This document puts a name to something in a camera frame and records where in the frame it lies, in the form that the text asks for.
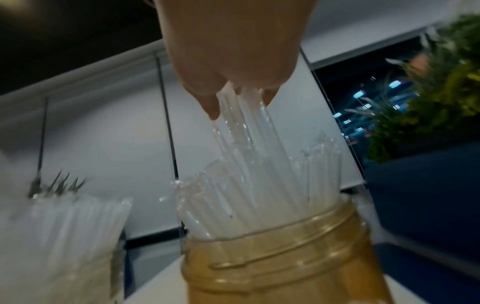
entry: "bundle of straws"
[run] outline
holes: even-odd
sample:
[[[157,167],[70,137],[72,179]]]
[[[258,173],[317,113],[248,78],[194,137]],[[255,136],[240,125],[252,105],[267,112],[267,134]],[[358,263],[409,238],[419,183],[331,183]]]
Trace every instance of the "bundle of straws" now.
[[[33,204],[3,189],[0,202],[1,303],[110,299],[111,258],[128,200],[68,195]]]
[[[228,83],[213,122],[222,160],[177,181],[177,213],[198,239],[233,238],[294,223],[340,202],[341,154],[319,136],[290,159],[262,101],[262,92]]]

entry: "hand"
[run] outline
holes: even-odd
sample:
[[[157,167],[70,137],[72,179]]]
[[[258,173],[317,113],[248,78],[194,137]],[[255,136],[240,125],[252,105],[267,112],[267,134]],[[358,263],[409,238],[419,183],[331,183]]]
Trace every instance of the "hand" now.
[[[227,81],[263,88],[266,105],[292,75],[317,0],[155,0],[182,85],[215,120]]]

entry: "blue planter box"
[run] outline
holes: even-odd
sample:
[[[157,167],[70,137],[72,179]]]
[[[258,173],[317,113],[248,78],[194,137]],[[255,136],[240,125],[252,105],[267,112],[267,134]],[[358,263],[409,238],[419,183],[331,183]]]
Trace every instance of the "blue planter box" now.
[[[372,165],[364,177],[386,230],[480,262],[480,142]]]

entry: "table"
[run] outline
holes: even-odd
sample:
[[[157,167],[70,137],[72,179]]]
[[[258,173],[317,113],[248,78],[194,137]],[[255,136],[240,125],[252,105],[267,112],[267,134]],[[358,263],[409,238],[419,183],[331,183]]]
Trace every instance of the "table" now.
[[[183,257],[178,258],[150,282],[132,294],[125,304],[187,304],[186,284],[180,273]],[[428,304],[400,283],[385,275],[396,304]]]

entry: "brown container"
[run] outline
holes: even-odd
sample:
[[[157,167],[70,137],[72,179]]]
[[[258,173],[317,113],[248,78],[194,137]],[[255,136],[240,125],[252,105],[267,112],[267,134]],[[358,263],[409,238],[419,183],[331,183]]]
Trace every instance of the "brown container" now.
[[[393,303],[354,206],[245,237],[192,240],[190,304]]]

